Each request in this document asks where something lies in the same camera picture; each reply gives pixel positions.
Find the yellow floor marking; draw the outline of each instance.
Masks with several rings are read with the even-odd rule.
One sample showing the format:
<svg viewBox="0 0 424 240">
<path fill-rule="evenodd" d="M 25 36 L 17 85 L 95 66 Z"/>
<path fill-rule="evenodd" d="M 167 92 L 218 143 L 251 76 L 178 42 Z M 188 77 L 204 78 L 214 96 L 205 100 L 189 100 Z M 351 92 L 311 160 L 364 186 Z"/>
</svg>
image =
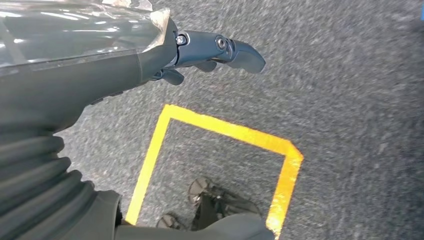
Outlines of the yellow floor marking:
<svg viewBox="0 0 424 240">
<path fill-rule="evenodd" d="M 304 158 L 300 151 L 287 139 L 245 126 L 235 125 L 212 116 L 202 115 L 176 105 L 165 105 L 159 116 L 125 220 L 133 225 L 137 223 L 170 119 L 222 134 L 285 156 L 266 219 L 266 226 L 275 233 L 275 239 L 279 239 L 299 168 Z"/>
</svg>

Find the yellow tape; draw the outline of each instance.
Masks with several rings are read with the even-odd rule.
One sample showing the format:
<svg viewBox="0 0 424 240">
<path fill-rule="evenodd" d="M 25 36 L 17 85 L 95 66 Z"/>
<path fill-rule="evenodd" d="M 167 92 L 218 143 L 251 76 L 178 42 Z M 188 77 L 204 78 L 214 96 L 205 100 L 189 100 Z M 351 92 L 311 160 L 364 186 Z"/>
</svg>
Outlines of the yellow tape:
<svg viewBox="0 0 424 240">
<path fill-rule="evenodd" d="M 165 105 L 160 114 L 125 220 L 133 225 L 137 223 L 143 199 L 170 119 L 222 134 L 285 156 L 266 219 L 266 226 L 275 233 L 275 239 L 279 239 L 295 187 L 296 178 L 298 177 L 298 172 L 303 161 L 303 155 L 287 139 L 245 126 L 235 125 L 212 116 L 198 114 L 175 105 Z"/>
<path fill-rule="evenodd" d="M 150 146 L 147 150 L 143 166 L 141 167 L 140 175 L 138 176 L 137 184 L 135 185 L 134 193 L 129 203 L 128 212 L 126 213 L 125 220 L 132 225 L 135 225 L 139 218 L 147 187 L 149 186 L 150 178 L 155 168 L 156 159 L 158 159 L 159 150 L 161 149 L 169 122 L 170 116 L 167 114 L 167 111 L 162 111 L 157 121 L 156 128 L 154 129 Z"/>
</svg>

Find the screw head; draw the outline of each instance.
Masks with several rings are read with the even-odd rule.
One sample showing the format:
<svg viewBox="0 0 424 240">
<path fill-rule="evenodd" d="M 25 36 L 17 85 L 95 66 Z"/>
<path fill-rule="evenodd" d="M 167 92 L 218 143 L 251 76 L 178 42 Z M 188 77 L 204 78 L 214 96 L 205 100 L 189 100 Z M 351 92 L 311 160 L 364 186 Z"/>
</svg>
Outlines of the screw head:
<svg viewBox="0 0 424 240">
<path fill-rule="evenodd" d="M 227 46 L 226 41 L 222 38 L 222 37 L 218 37 L 216 39 L 216 46 L 220 49 L 220 50 L 224 50 Z"/>
<path fill-rule="evenodd" d="M 177 45 L 184 45 L 187 43 L 187 38 L 184 35 L 177 36 L 175 40 Z"/>
</svg>

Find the plastic cover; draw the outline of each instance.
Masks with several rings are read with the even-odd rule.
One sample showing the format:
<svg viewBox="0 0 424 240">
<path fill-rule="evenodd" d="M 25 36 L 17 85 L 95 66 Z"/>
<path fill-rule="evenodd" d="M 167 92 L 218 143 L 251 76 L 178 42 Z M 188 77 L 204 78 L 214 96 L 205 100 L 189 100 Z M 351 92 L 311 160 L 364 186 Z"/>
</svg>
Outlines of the plastic cover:
<svg viewBox="0 0 424 240">
<path fill-rule="evenodd" d="M 0 68 L 94 61 L 164 43 L 169 9 L 151 11 L 147 0 L 100 1 L 0 0 Z"/>
</svg>

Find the robotic arm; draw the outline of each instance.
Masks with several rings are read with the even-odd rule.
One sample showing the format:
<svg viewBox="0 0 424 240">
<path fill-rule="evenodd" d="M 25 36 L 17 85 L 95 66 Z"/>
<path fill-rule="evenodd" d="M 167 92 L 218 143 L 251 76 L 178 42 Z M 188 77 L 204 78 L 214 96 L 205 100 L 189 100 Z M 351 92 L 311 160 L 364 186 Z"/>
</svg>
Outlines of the robotic arm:
<svg viewBox="0 0 424 240">
<path fill-rule="evenodd" d="M 116 231 L 120 196 L 67 172 L 71 161 L 58 158 L 64 143 L 53 134 L 104 97 L 159 79 L 178 85 L 176 69 L 209 72 L 217 63 L 251 73 L 265 65 L 247 43 L 179 31 L 166 9 L 0 0 L 0 239 L 192 239 Z"/>
</svg>

